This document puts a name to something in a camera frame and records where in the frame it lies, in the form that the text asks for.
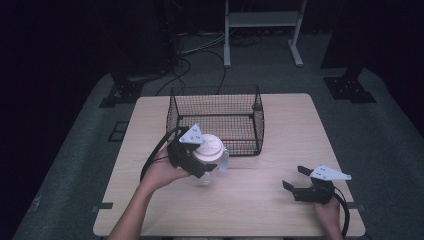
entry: wire cage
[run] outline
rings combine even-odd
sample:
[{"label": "wire cage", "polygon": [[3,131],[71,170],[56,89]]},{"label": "wire cage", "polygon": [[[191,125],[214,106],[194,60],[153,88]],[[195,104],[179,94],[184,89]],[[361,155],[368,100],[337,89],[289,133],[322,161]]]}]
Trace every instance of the wire cage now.
[{"label": "wire cage", "polygon": [[264,140],[264,110],[259,87],[178,87],[171,89],[166,131],[200,124],[219,137],[230,156],[255,156]]}]

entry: cable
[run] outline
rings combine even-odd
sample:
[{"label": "cable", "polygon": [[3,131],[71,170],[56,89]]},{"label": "cable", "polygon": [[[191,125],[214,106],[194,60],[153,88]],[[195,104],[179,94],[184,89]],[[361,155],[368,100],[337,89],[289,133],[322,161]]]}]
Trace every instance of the cable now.
[{"label": "cable", "polygon": [[156,161],[159,161],[159,160],[165,159],[165,158],[167,158],[167,157],[169,157],[169,156],[165,156],[165,157],[161,157],[161,158],[153,159],[153,162],[156,162]]},{"label": "cable", "polygon": [[[238,30],[238,28],[232,29],[229,35],[232,36],[237,30]],[[197,47],[197,48],[194,48],[194,49],[190,49],[190,50],[181,51],[181,54],[183,54],[183,55],[184,54],[190,54],[190,53],[194,53],[194,52],[197,52],[197,51],[206,49],[206,48],[210,48],[210,47],[212,47],[212,46],[214,46],[214,45],[216,45],[216,44],[221,43],[222,41],[224,41],[224,37],[225,37],[225,34],[222,33],[222,35],[219,36],[218,38],[216,38],[216,39],[214,39],[214,40],[212,40],[212,41],[210,41],[208,43],[205,43],[205,44],[203,44],[200,47]],[[259,37],[259,40],[257,40],[257,41],[254,40],[254,39],[252,39],[252,38],[248,38],[248,37],[237,37],[236,36],[236,39],[237,40],[248,39],[248,40],[250,40],[250,42],[249,43],[239,43],[239,44],[237,44],[237,43],[234,43],[234,37],[232,37],[230,39],[231,46],[234,46],[234,47],[250,47],[250,46],[253,46],[255,44],[259,44],[259,43],[262,42],[262,38],[260,38],[260,37]]]},{"label": "cable", "polygon": [[334,187],[335,189],[337,189],[337,191],[340,193],[340,195],[342,195],[342,197],[343,197],[343,201],[345,201],[345,202],[347,202],[346,201],[346,198],[344,197],[344,195],[343,195],[343,193],[342,193],[342,191],[340,191],[340,189],[338,189],[337,187]]},{"label": "cable", "polygon": [[258,38],[259,40],[254,40],[253,38],[250,38],[250,37],[243,37],[240,35],[236,35],[231,38],[230,44],[232,47],[246,48],[246,47],[250,47],[250,46],[261,43],[262,38],[261,37],[258,37]]},{"label": "cable", "polygon": [[182,76],[184,76],[186,73],[188,73],[188,71],[190,71],[190,69],[191,69],[191,63],[188,61],[188,60],[186,60],[186,59],[181,59],[182,61],[184,61],[184,62],[186,62],[187,64],[188,64],[188,68],[187,68],[187,70],[185,70],[181,75],[177,75],[177,77],[175,77],[175,78],[173,78],[173,79],[171,79],[171,80],[169,80],[168,82],[166,82],[157,92],[156,92],[156,94],[155,94],[155,96],[158,96],[159,95],[159,93],[168,85],[168,84],[170,84],[170,83],[172,83],[173,81],[175,81],[175,80],[177,80],[177,79],[179,79],[179,78],[181,78]]},{"label": "cable", "polygon": [[[252,7],[253,7],[253,3],[255,2],[255,0],[251,0],[251,2],[250,2],[250,6],[249,6],[249,10],[248,11],[250,11],[250,10],[252,10]],[[241,8],[241,10],[240,10],[240,12],[244,12],[244,8],[246,7],[246,4],[247,4],[247,0],[245,0],[244,2],[243,2],[243,6],[242,6],[242,8]],[[232,29],[231,30],[231,32],[230,32],[230,36],[237,30],[238,28],[234,28],[234,29]],[[200,50],[203,50],[203,49],[206,49],[206,48],[209,48],[209,47],[212,47],[212,46],[214,46],[214,45],[216,45],[216,44],[218,44],[218,43],[220,43],[220,42],[222,42],[223,40],[225,39],[225,34],[224,33],[221,33],[221,36],[220,37],[218,37],[217,39],[215,39],[215,40],[212,40],[212,41],[210,41],[210,42],[208,42],[208,43],[205,43],[205,44],[203,44],[202,46],[200,46],[200,47],[197,47],[197,48],[194,48],[194,49],[191,49],[191,50],[186,50],[186,51],[181,51],[181,54],[190,54],[190,53],[193,53],[193,52],[197,52],[197,51],[200,51]]]},{"label": "cable", "polygon": [[165,136],[162,137],[162,139],[159,141],[158,145],[156,145],[155,149],[153,149],[152,153],[150,154],[149,158],[147,159],[146,163],[144,164],[143,169],[141,170],[140,182],[141,182],[141,180],[143,180],[144,175],[147,172],[147,169],[149,169],[149,167],[155,161],[155,159],[153,159],[153,158],[156,156],[156,154],[158,154],[158,152],[162,148],[163,144],[165,144],[165,142],[168,141],[168,139],[169,139],[169,137],[171,137],[172,133],[174,133],[178,130],[185,130],[185,129],[187,129],[187,127],[176,127],[174,129],[172,129],[171,131],[167,132],[165,134]]},{"label": "cable", "polygon": [[174,69],[172,69],[172,73],[174,74],[174,76],[175,77],[177,77],[178,78],[178,80],[179,80],[179,82],[180,82],[180,86],[181,87],[185,87],[185,82],[181,79],[181,76],[180,75],[178,75],[176,72],[175,72],[175,68]]},{"label": "cable", "polygon": [[[193,53],[187,54],[187,56],[189,56],[189,55],[193,55],[193,54],[197,54],[197,53],[210,53],[210,54],[213,54],[213,55],[217,56],[217,57],[221,60],[221,62],[222,62],[222,66],[224,66],[224,59],[221,57],[221,55],[219,55],[219,54],[218,54],[218,53],[216,53],[216,52],[212,52],[212,51],[197,51],[197,52],[193,52]],[[218,85],[218,89],[217,89],[217,91],[216,91],[215,95],[218,95],[219,90],[221,89],[222,85],[224,84],[224,80],[225,80],[225,76],[226,76],[226,75],[227,75],[227,69],[224,67],[224,73],[223,73],[223,75],[222,75],[221,82],[220,82],[220,83],[219,83],[219,85]]]},{"label": "cable", "polygon": [[345,221],[343,224],[342,236],[343,238],[346,238],[347,230],[349,228],[350,212],[347,207],[346,201],[344,201],[337,193],[333,193],[333,196],[339,201],[340,205],[342,205],[343,210],[345,212]]}]

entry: gray carpet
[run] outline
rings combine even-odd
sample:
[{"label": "gray carpet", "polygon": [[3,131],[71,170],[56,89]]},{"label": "gray carpet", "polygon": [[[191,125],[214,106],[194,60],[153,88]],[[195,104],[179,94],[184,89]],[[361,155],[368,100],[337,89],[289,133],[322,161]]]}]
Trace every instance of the gray carpet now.
[{"label": "gray carpet", "polygon": [[[345,69],[320,69],[330,34],[299,37],[304,67],[297,68],[287,46],[289,36],[263,37],[247,48],[232,48],[232,66],[224,84],[257,84],[262,93],[311,95],[361,216],[373,239],[420,239],[424,236],[424,140],[388,93],[384,82],[364,70],[359,80],[377,103],[333,100],[323,77]],[[201,36],[181,39],[184,49],[210,41]],[[222,56],[222,47],[208,49]],[[211,53],[185,57],[191,68],[181,79],[186,86],[218,85],[221,60]],[[177,74],[188,67],[184,61]],[[145,84],[142,95],[153,96],[173,74]],[[174,81],[159,95],[169,95]],[[23,219],[14,239],[99,239],[92,231],[97,206],[120,149],[108,139],[115,124],[129,121],[134,104],[99,108],[113,81],[99,80],[40,188],[39,205]]]}]

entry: table top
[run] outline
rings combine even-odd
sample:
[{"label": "table top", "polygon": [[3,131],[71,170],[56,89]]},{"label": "table top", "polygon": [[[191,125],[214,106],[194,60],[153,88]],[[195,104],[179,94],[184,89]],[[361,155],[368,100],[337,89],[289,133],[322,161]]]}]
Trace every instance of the table top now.
[{"label": "table top", "polygon": [[[321,120],[307,94],[262,94],[265,134],[262,152],[231,157],[227,173],[209,186],[194,177],[179,179],[155,192],[141,235],[172,237],[296,237],[323,236],[313,205],[294,201],[282,186],[309,187],[309,177],[297,172],[324,164],[340,166]],[[115,163],[93,231],[108,236],[139,183],[141,169],[165,134],[169,97],[137,101]],[[334,181],[353,202],[345,181]],[[362,236],[365,227],[357,209],[350,209],[348,236]],[[341,211],[340,224],[343,226]]]}]

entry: cup lid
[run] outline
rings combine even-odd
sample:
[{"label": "cup lid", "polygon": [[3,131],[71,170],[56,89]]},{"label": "cup lid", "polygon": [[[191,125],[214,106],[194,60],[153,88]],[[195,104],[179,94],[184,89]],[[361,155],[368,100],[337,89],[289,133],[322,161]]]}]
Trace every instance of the cup lid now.
[{"label": "cup lid", "polygon": [[205,142],[193,154],[200,161],[212,162],[219,159],[224,152],[221,139],[212,134],[203,134]]}]

